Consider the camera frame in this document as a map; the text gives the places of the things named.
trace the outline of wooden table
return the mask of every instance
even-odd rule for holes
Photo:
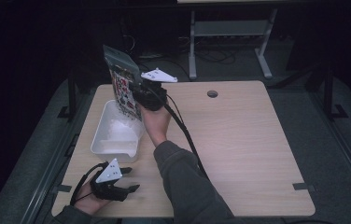
[[[163,87],[175,100],[204,169],[237,217],[311,216],[315,212],[307,189],[293,187],[295,183],[303,183],[303,178],[261,82],[166,83]],[[218,97],[208,97],[208,91],[217,91]],[[91,153],[91,142],[105,103],[111,99],[114,99],[112,86],[100,86],[63,179],[63,185],[72,186],[71,192],[59,192],[52,208],[54,216],[69,204],[79,179],[101,162]],[[173,120],[168,139],[190,149]],[[97,216],[173,215],[153,150],[145,133],[138,160],[120,165],[133,167],[132,172],[117,183],[119,186],[138,183],[141,187],[124,202],[110,203]]]

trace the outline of black cable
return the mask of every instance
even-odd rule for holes
[[[200,157],[198,155],[198,152],[196,151],[196,147],[193,144],[192,138],[190,137],[190,132],[188,132],[187,126],[185,126],[185,124],[178,118],[178,116],[176,115],[176,113],[173,111],[173,109],[166,104],[161,97],[155,92],[153,91],[150,87],[145,86],[152,94],[154,94],[158,100],[161,102],[161,104],[164,106],[164,108],[166,108],[166,110],[170,113],[170,115],[173,117],[173,119],[175,120],[175,122],[178,124],[178,126],[181,128],[182,132],[185,134],[185,136],[187,137],[188,143],[190,144],[190,149],[192,150],[193,154],[196,156],[197,160],[198,160],[198,166],[202,172],[202,174],[208,179],[208,175],[207,172],[205,171],[203,165],[202,165],[202,161],[200,160]]]
[[[181,119],[181,122],[184,123],[184,120],[182,119],[181,117],[181,113],[179,112],[178,110],[178,106],[176,106],[176,102],[173,100],[173,98],[169,95],[169,94],[166,94],[167,97],[169,97],[169,99],[173,102],[173,105],[175,106],[175,109],[176,109],[176,112],[178,113],[178,116],[179,118]]]
[[[70,205],[74,206],[74,204],[76,204],[77,202],[77,194],[79,193],[80,188],[82,187],[82,185],[85,183],[86,179],[88,178],[89,174],[95,170],[98,167],[102,167],[105,168],[108,165],[108,162],[103,162],[103,163],[99,163],[95,166],[93,166],[84,176],[82,176],[82,178],[79,180],[79,183],[77,183],[77,187],[74,189],[73,192],[73,196],[71,197],[71,201],[70,201]]]
[[[223,58],[217,59],[217,58],[215,58],[215,57],[213,57],[213,56],[211,56],[211,55],[209,55],[209,54],[206,54],[207,57],[212,58],[212,59],[208,59],[207,57],[204,57],[202,54],[200,54],[199,51],[196,51],[196,52],[195,52],[195,55],[196,55],[197,57],[199,57],[200,59],[202,59],[203,61],[206,61],[206,62],[208,62],[208,63],[233,64],[234,62],[236,62],[236,58],[235,58],[235,56],[234,56],[234,54],[235,54],[236,52],[234,52],[234,53],[231,52],[230,55],[227,55],[227,54],[226,54],[224,51],[222,51],[222,50],[216,50],[216,52],[221,53],[221,54],[223,55]],[[224,63],[224,61],[226,61],[226,60],[228,60],[228,59],[232,59],[232,60],[231,60],[230,62]]]
[[[91,195],[91,194],[93,194],[93,192],[90,192],[89,194],[84,195],[84,196],[82,196],[82,197],[76,199],[76,202],[79,201],[79,200],[82,200],[82,199],[84,199],[84,198],[86,198],[86,197],[88,197],[88,196]]]

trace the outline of dark background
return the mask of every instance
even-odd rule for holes
[[[60,83],[73,74],[85,91],[108,81],[103,44],[126,50],[131,43],[122,34],[128,34],[138,38],[134,55],[146,48],[174,52],[177,37],[189,35],[186,11],[148,16],[60,10],[83,1],[55,3],[0,0],[0,191]],[[286,35],[296,39],[290,69],[327,60],[351,88],[351,2],[280,9],[272,38]]]

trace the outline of sweater sleeve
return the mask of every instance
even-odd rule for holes
[[[170,199],[175,223],[218,223],[234,218],[211,182],[204,177],[191,152],[165,141],[154,157]]]
[[[63,211],[54,217],[49,223],[51,224],[89,224],[91,216],[86,214],[74,206],[68,205]]]

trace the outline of white bowl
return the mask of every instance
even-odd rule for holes
[[[108,101],[100,118],[91,152],[102,161],[134,162],[138,157],[143,123],[120,112],[115,100]]]

